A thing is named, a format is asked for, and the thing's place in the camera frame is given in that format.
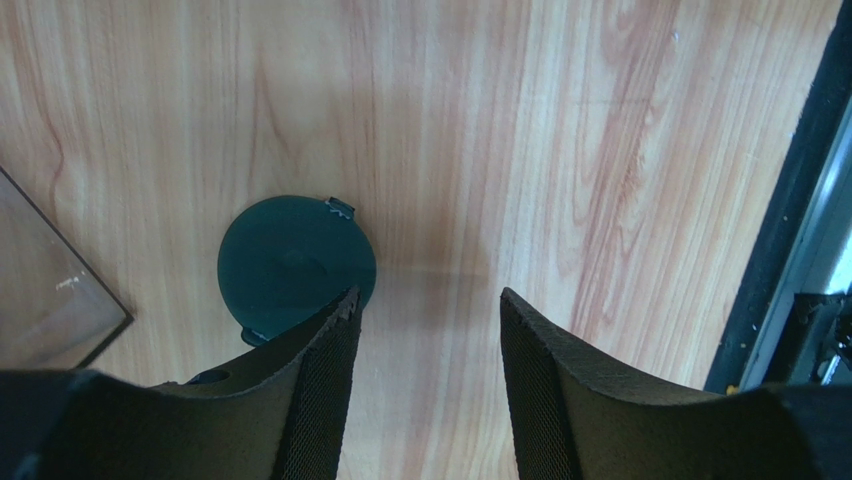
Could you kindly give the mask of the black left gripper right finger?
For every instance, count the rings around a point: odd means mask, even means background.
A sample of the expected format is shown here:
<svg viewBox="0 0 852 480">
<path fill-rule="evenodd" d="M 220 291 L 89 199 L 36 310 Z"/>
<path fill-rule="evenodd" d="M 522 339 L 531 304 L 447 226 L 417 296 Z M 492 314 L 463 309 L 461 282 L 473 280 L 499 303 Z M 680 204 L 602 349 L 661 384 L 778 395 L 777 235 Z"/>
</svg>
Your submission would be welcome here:
<svg viewBox="0 0 852 480">
<path fill-rule="evenodd" d="M 851 389 L 769 384 L 733 395 L 643 372 L 511 289 L 500 343 L 523 479 L 847 479 Z"/>
</svg>

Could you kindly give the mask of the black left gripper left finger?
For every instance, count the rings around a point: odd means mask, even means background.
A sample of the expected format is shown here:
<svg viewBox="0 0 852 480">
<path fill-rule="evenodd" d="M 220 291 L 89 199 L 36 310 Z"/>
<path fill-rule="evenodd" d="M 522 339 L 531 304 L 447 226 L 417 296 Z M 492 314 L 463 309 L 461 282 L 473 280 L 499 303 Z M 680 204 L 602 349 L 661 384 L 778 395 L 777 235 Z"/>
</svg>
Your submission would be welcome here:
<svg viewBox="0 0 852 480">
<path fill-rule="evenodd" d="M 351 288 L 196 375 L 140 387 L 91 369 L 1 374 L 5 479 L 333 479 L 361 332 Z"/>
</svg>

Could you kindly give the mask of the dark green compact disc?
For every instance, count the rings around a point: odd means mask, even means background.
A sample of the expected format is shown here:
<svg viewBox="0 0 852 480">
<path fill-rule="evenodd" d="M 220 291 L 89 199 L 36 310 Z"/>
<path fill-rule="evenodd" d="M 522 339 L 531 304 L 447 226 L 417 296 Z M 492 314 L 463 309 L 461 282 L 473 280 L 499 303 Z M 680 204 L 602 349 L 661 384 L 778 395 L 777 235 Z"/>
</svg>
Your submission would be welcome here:
<svg viewBox="0 0 852 480">
<path fill-rule="evenodd" d="M 253 347 L 351 287 L 367 303 L 376 278 L 375 253 L 354 207 L 335 197 L 283 195 L 250 206 L 227 229 L 217 259 L 224 303 Z"/>
</svg>

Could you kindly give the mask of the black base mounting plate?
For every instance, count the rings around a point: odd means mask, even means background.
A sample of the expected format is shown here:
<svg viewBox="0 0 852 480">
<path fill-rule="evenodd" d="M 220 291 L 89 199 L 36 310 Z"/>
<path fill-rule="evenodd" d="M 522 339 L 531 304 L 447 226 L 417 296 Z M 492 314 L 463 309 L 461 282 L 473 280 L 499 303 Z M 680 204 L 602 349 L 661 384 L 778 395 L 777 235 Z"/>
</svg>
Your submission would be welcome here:
<svg viewBox="0 0 852 480">
<path fill-rule="evenodd" d="M 851 97 L 851 3 L 841 3 L 703 389 L 737 386 L 756 349 Z"/>
</svg>

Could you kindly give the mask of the aluminium frame rail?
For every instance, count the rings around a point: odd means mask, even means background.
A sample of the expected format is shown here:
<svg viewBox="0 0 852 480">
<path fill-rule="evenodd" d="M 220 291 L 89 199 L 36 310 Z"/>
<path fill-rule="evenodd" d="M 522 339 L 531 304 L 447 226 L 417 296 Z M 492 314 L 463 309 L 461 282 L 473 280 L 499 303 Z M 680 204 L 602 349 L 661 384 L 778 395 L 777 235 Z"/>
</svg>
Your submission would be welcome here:
<svg viewBox="0 0 852 480">
<path fill-rule="evenodd" d="M 851 382 L 851 112 L 834 136 L 739 382 Z"/>
</svg>

